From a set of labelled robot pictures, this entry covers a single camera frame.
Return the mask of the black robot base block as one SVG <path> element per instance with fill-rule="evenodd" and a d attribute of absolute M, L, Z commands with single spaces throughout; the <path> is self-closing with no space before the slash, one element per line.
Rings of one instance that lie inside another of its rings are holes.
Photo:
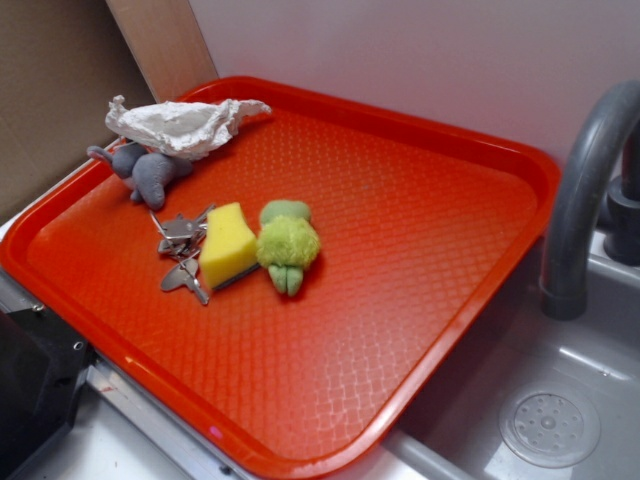
<path fill-rule="evenodd" d="M 75 423 L 92 348 L 53 310 L 1 314 L 1 477 L 15 479 Z"/>

